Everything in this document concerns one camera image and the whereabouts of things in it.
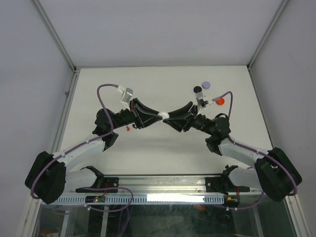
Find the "small red object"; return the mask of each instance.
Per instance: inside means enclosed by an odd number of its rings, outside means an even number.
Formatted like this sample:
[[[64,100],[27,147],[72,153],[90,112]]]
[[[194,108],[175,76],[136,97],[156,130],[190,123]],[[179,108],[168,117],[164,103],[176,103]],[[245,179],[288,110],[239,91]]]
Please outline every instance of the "small red object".
[[[220,98],[219,100],[216,101],[216,104],[218,105],[223,105],[225,103],[224,98]]]

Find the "table surface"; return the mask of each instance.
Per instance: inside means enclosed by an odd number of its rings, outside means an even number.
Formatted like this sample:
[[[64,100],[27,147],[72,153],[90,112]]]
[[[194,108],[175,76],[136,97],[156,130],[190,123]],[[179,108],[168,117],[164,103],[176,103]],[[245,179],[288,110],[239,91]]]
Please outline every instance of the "table surface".
[[[133,98],[157,111],[171,112],[193,101],[193,88],[209,81],[206,97],[215,98],[230,90],[234,94],[230,119],[231,136],[249,145],[271,148],[260,107],[246,66],[149,67],[81,69],[71,105],[61,149],[84,140],[95,128],[95,116],[101,105],[96,89],[105,83],[120,84],[134,90]],[[123,109],[114,87],[101,89],[107,108]],[[212,119],[228,113],[230,98],[222,106],[210,105],[203,114]],[[246,167],[232,158],[211,153],[205,143],[209,137],[195,129],[177,132],[163,122],[136,131],[130,126],[116,129],[119,137],[102,154],[89,157],[74,170],[93,165],[104,174],[211,174],[225,166]]]

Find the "bright light strip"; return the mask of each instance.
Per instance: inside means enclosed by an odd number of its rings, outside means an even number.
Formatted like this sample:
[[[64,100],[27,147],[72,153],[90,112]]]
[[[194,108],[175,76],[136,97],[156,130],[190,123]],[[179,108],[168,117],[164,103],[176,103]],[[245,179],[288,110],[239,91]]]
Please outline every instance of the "bright light strip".
[[[147,194],[147,201],[204,202],[204,197],[182,194]]]

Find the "purple cap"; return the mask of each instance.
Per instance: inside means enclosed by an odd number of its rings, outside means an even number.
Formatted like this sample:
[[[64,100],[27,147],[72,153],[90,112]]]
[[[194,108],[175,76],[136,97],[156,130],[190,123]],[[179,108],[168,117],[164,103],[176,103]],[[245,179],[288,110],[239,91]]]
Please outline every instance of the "purple cap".
[[[211,83],[209,83],[208,81],[205,81],[202,83],[202,87],[204,89],[209,89],[211,87]]]

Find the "orange disc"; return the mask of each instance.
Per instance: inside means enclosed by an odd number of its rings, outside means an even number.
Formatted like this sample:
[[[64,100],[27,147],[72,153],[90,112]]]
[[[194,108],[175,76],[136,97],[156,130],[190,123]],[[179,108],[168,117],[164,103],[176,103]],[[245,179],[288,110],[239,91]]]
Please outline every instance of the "orange disc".
[[[216,101],[216,104],[218,105],[223,105],[225,103],[224,98],[220,98],[219,100]]]

